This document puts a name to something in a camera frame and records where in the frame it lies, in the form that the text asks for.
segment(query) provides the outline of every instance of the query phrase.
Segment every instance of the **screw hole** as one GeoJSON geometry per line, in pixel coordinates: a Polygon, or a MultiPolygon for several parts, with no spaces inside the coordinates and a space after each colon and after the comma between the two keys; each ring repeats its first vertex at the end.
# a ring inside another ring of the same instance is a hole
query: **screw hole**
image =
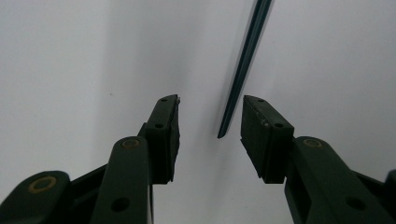
{"type": "Polygon", "coordinates": [[[113,212],[122,212],[129,207],[129,199],[127,198],[118,198],[111,204],[111,210],[113,212]]]}
{"type": "Polygon", "coordinates": [[[137,146],[139,146],[139,144],[140,144],[140,142],[137,141],[136,139],[130,139],[130,140],[126,140],[125,142],[123,142],[121,144],[121,146],[123,148],[127,148],[128,149],[128,148],[137,147],[137,146]]]}
{"type": "Polygon", "coordinates": [[[56,184],[56,178],[48,175],[38,178],[29,185],[29,192],[33,194],[41,193],[51,189],[56,184]]]}
{"type": "Polygon", "coordinates": [[[362,202],[360,199],[355,198],[355,197],[346,197],[346,203],[347,205],[351,206],[354,209],[357,210],[364,210],[366,209],[366,204],[362,202]]]}
{"type": "Polygon", "coordinates": [[[308,147],[323,147],[323,145],[315,139],[305,139],[304,144],[308,147]]]}

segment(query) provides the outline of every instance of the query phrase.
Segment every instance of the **white background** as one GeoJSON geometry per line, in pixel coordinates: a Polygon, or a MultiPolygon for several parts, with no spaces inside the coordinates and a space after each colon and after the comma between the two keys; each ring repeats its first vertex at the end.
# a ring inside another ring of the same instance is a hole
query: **white background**
{"type": "MultiPolygon", "coordinates": [[[[175,182],[155,222],[291,223],[239,139],[217,133],[253,0],[1,1],[0,200],[24,178],[106,163],[156,101],[181,97],[175,182]]],[[[396,2],[276,0],[243,94],[379,180],[396,168],[396,2]]]]}

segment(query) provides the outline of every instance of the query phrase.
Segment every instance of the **dark blue rod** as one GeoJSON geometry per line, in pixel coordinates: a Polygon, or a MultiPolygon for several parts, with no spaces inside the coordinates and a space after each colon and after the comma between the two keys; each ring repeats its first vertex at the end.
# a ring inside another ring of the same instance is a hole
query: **dark blue rod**
{"type": "Polygon", "coordinates": [[[271,1],[272,0],[258,0],[254,8],[251,23],[247,31],[247,38],[245,40],[241,58],[239,59],[235,78],[233,79],[233,86],[221,121],[218,138],[222,138],[227,133],[228,127],[230,126],[239,94],[241,93],[245,78],[248,74],[248,69],[251,60],[253,59],[254,51],[259,42],[260,34],[262,33],[262,27],[264,26],[265,19],[271,6],[271,1]]]}

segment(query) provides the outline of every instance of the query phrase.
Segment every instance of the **rod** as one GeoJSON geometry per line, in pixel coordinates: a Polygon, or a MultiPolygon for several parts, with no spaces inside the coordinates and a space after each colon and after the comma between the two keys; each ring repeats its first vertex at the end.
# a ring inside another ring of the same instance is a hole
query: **rod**
{"type": "Polygon", "coordinates": [[[254,51],[262,33],[262,27],[264,26],[265,19],[271,6],[271,1],[272,0],[258,0],[254,8],[245,44],[236,69],[235,78],[233,79],[233,86],[221,121],[218,138],[222,138],[227,133],[228,127],[230,126],[239,94],[241,93],[244,81],[248,74],[248,69],[253,59],[254,51]]]}

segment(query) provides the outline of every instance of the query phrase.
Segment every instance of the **screw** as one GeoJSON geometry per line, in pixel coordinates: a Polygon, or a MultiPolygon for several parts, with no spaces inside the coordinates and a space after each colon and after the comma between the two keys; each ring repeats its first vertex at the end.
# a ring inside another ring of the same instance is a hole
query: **screw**
{"type": "Polygon", "coordinates": [[[304,140],[304,144],[309,147],[323,147],[319,141],[309,138],[304,140]]]}
{"type": "Polygon", "coordinates": [[[41,193],[51,189],[56,184],[56,178],[54,176],[48,175],[33,181],[28,188],[31,193],[41,193]]]}
{"type": "Polygon", "coordinates": [[[134,148],[140,145],[140,142],[136,139],[129,139],[124,141],[121,146],[126,149],[134,148]]]}

